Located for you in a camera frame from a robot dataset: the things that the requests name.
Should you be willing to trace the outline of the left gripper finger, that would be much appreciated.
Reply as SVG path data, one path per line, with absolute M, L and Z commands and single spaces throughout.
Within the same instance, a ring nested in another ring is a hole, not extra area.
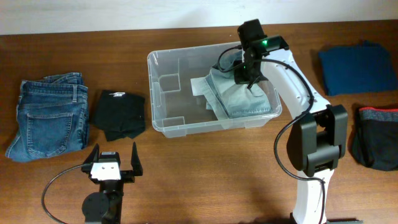
M 98 161 L 99 159 L 99 153 L 100 153 L 100 147 L 99 144 L 95 144 L 93 150 L 90 152 L 88 157 L 85 159 L 83 162 L 84 164 L 92 164 Z
M 143 176 L 143 168 L 137 153 L 137 145 L 133 142 L 131 154 L 131 166 L 134 176 Z

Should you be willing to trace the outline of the light blue jeans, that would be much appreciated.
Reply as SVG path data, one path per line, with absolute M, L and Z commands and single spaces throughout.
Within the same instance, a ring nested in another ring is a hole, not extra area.
M 234 72 L 223 73 L 212 67 L 200 82 L 199 88 L 206 99 L 206 109 L 212 110 L 218 120 L 263 115 L 272 111 L 263 89 L 254 84 L 238 85 Z

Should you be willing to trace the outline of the teal blue shirt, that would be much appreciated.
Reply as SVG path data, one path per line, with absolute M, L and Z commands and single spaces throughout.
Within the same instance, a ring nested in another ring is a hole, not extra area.
M 380 44 L 365 40 L 318 53 L 328 96 L 397 89 L 391 54 Z

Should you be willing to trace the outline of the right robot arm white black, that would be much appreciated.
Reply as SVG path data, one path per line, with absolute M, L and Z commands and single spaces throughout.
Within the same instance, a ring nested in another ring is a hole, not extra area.
M 289 109 L 292 120 L 277 134 L 289 131 L 287 154 L 296 174 L 297 199 L 290 218 L 293 223 L 326 223 L 328 184 L 345 155 L 348 114 L 343 105 L 333 106 L 322 97 L 296 64 L 289 45 L 280 35 L 265 35 L 259 20 L 238 27 L 243 59 L 234 67 L 237 84 L 268 80 Z

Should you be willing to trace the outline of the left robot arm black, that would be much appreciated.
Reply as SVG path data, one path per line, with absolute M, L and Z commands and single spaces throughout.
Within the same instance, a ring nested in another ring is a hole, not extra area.
M 124 184 L 135 182 L 143 175 L 136 144 L 132 145 L 130 170 L 121 170 L 118 152 L 100 152 L 96 145 L 83 162 L 81 171 L 99 185 L 99 191 L 89 194 L 83 201 L 82 213 L 85 223 L 120 223 Z

